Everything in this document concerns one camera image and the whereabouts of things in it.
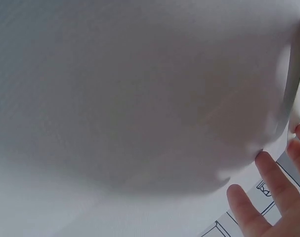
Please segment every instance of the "hand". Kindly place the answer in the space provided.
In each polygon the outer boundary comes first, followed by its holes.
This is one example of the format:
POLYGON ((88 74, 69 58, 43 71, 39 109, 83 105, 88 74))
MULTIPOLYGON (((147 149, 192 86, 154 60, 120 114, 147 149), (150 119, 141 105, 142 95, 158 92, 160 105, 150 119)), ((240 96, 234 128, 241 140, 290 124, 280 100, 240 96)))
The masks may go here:
MULTIPOLYGON (((300 139, 300 125, 295 130, 300 139)), ((300 172, 300 141, 289 143, 287 152, 300 172)), ((261 152, 255 164, 263 181, 268 186, 282 218, 271 226, 255 209, 239 185, 227 190, 230 208, 245 237, 300 237, 300 194, 296 187, 266 153, 261 152)))

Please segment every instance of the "paper sheet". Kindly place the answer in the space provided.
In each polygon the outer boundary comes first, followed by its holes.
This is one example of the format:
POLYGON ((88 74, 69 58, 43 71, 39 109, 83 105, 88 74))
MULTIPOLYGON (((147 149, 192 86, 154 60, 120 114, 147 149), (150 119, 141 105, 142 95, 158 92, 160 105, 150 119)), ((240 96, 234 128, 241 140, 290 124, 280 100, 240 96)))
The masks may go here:
POLYGON ((283 152, 299 27, 300 0, 0 0, 0 236, 199 235, 283 152))

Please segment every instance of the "printed drawing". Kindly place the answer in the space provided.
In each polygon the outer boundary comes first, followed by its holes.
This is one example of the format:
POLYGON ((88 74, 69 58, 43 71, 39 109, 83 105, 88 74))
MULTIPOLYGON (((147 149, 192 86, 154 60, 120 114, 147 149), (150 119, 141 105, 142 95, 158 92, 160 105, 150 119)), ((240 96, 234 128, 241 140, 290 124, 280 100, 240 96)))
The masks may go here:
POLYGON ((257 189, 261 190, 265 196, 267 196, 267 197, 271 196, 270 191, 268 190, 268 188, 263 180, 260 181, 260 183, 257 185, 257 189))
POLYGON ((231 235, 229 235, 218 221, 215 221, 205 230, 201 237, 231 237, 231 235))

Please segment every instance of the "white paper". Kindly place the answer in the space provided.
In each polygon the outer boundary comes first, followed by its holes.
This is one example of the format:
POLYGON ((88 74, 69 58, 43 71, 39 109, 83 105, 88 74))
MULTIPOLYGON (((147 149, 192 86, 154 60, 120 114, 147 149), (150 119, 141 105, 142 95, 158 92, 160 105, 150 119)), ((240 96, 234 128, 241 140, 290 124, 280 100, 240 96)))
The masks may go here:
POLYGON ((0 0, 0 236, 201 233, 286 145, 299 26, 300 0, 0 0))

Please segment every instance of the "printed diagram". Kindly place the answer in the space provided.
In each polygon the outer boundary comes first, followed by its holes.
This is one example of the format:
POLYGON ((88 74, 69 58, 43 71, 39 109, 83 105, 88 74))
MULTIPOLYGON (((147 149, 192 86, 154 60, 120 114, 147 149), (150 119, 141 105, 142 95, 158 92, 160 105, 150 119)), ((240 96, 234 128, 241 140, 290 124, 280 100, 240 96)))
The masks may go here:
POLYGON ((229 235, 218 221, 215 221, 205 230, 202 237, 231 237, 231 235, 229 235))
MULTIPOLYGON (((300 192, 300 186, 297 182, 281 167, 287 178, 296 186, 300 192)), ((271 192, 263 180, 259 181, 250 191, 248 196, 254 207, 274 225, 281 218, 281 215, 275 205, 271 192)), ((217 221, 210 225, 201 235, 201 237, 243 237, 239 226, 231 210, 223 214, 217 221)))
POLYGON ((264 183, 264 181, 260 181, 260 183, 257 185, 257 189, 261 190, 262 193, 264 193, 265 196, 270 197, 270 191, 268 190, 268 188, 266 187, 266 184, 264 183))

